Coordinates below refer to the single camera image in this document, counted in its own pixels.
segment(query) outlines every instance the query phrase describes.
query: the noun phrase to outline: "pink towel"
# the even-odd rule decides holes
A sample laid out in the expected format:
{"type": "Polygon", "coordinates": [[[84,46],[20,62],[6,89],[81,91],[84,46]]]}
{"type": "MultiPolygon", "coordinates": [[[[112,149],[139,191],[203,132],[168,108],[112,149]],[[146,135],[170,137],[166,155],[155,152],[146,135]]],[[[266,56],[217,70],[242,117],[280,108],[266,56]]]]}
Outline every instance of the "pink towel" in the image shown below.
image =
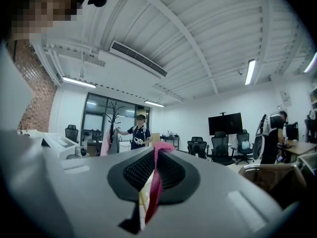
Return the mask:
{"type": "Polygon", "coordinates": [[[109,145],[110,145],[110,128],[106,131],[103,138],[103,144],[101,145],[100,156],[107,156],[109,152],[109,145]]]}
{"type": "Polygon", "coordinates": [[[154,145],[154,160],[155,160],[155,169],[154,169],[154,175],[153,180],[151,183],[151,190],[150,190],[150,204],[147,210],[147,213],[145,215],[145,223],[147,223],[151,217],[155,214],[157,211],[158,203],[159,203],[159,196],[162,194],[163,186],[162,186],[162,180],[159,175],[159,172],[157,170],[157,162],[158,162],[158,156],[159,156],[159,150],[165,149],[172,151],[174,150],[174,146],[164,142],[160,141],[157,142],[154,145]]]}

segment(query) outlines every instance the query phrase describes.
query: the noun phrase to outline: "person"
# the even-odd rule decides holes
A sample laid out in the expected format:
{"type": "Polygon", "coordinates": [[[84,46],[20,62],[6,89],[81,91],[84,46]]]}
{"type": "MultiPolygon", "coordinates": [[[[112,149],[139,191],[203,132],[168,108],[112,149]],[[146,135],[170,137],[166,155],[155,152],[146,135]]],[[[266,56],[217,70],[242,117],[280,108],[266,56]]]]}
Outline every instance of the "person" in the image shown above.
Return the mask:
{"type": "Polygon", "coordinates": [[[285,139],[283,137],[283,127],[286,119],[287,113],[285,111],[280,111],[278,114],[270,117],[271,128],[276,129],[271,131],[271,133],[265,137],[261,164],[275,163],[278,153],[277,144],[278,142],[281,144],[285,143],[285,139]]]}
{"type": "Polygon", "coordinates": [[[131,150],[137,149],[140,147],[144,147],[147,144],[152,142],[152,134],[148,128],[144,127],[145,123],[145,116],[138,115],[137,119],[137,126],[131,127],[127,131],[118,131],[121,135],[133,135],[132,143],[131,143],[131,150]]]}

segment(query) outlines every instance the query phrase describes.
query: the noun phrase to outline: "chair armrest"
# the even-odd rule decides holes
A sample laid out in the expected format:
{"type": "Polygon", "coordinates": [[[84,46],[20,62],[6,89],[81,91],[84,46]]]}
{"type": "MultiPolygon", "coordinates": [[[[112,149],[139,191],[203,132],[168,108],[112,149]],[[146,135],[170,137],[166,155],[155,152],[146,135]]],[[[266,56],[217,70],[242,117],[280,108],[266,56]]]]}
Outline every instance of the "chair armrest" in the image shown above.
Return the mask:
{"type": "Polygon", "coordinates": [[[231,154],[231,157],[233,157],[234,150],[237,150],[237,148],[235,148],[235,147],[231,147],[231,149],[232,149],[232,154],[231,154]]]}

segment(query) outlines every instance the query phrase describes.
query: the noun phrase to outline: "blue shirt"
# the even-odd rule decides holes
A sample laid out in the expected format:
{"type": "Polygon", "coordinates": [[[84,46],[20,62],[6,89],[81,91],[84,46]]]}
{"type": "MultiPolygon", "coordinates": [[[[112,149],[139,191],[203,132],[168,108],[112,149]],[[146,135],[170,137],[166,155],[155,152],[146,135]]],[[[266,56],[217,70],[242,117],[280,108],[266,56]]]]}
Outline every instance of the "blue shirt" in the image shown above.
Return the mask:
{"type": "Polygon", "coordinates": [[[133,130],[133,127],[131,127],[130,129],[128,129],[128,133],[129,134],[133,134],[133,138],[132,138],[132,143],[131,143],[131,150],[133,149],[137,149],[140,147],[144,147],[145,144],[142,145],[138,145],[134,142],[134,138],[139,138],[142,139],[143,142],[147,141],[150,137],[152,137],[151,131],[147,128],[145,130],[145,132],[143,131],[143,127],[138,129],[138,127],[135,128],[135,130],[133,130]]]}

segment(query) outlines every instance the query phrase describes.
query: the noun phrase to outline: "coat rack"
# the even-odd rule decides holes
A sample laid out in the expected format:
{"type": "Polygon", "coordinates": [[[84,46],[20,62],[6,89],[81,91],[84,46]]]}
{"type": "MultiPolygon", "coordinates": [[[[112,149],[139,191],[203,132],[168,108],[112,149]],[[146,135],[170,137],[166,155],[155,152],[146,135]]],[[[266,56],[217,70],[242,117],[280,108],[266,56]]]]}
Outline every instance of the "coat rack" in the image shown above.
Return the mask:
{"type": "Polygon", "coordinates": [[[121,123],[121,122],[115,122],[115,119],[118,118],[118,115],[119,115],[119,113],[117,113],[117,112],[118,112],[119,109],[121,109],[121,108],[124,107],[124,106],[122,106],[122,107],[117,108],[117,101],[116,101],[114,104],[113,104],[112,101],[111,101],[111,105],[112,105],[112,110],[113,110],[112,118],[106,114],[106,116],[109,117],[109,119],[110,119],[109,122],[111,123],[111,126],[110,126],[110,144],[109,144],[109,149],[110,149],[111,144],[112,144],[112,141],[113,141],[113,125],[114,125],[115,123],[121,123]]]}

